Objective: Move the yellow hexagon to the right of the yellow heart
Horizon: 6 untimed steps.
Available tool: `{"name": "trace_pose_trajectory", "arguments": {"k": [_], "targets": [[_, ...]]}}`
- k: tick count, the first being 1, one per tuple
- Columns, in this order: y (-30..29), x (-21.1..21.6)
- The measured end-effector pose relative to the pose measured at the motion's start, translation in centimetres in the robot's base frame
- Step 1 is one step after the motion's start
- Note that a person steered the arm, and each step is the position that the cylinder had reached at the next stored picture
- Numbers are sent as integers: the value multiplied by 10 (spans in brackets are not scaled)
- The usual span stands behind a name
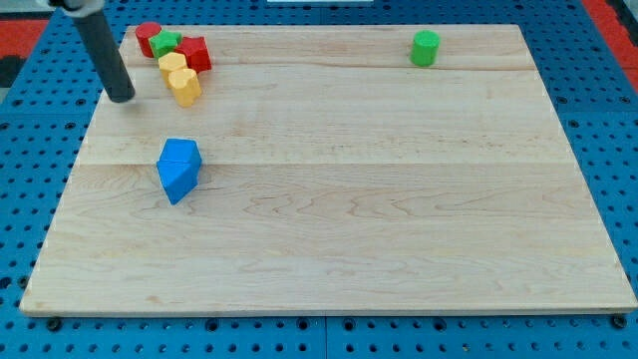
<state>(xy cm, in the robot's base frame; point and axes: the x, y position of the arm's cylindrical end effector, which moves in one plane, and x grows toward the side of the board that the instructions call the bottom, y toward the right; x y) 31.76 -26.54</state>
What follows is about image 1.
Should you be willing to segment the grey robot arm end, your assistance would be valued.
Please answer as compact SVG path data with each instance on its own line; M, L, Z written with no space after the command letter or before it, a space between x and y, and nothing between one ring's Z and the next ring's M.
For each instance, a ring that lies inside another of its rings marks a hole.
M61 8L72 18L85 18L104 9L105 0L43 0L49 7Z

